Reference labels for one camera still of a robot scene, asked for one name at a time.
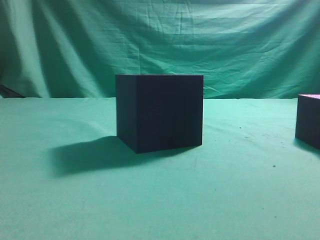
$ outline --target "partial black box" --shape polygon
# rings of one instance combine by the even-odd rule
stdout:
[[[298,96],[295,137],[320,149],[320,94]]]

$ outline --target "green tablecloth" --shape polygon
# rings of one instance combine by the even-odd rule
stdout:
[[[0,99],[1,240],[318,240],[296,99],[204,100],[203,146],[134,154],[114,98]]]

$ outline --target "green cloth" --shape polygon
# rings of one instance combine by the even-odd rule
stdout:
[[[318,240],[296,99],[206,99],[203,145],[134,154],[114,98],[0,99],[1,240]]]
[[[114,97],[115,74],[201,74],[205,98],[320,91],[319,0],[0,0],[0,81]]]

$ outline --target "cube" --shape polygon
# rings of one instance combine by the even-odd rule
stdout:
[[[320,149],[320,94],[298,96],[295,137]]]
[[[116,75],[116,132],[135,153],[202,145],[203,75]]]

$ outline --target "green backdrop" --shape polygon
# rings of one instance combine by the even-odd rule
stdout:
[[[114,97],[115,74],[202,74],[205,98],[320,91],[319,0],[0,0],[0,82]]]

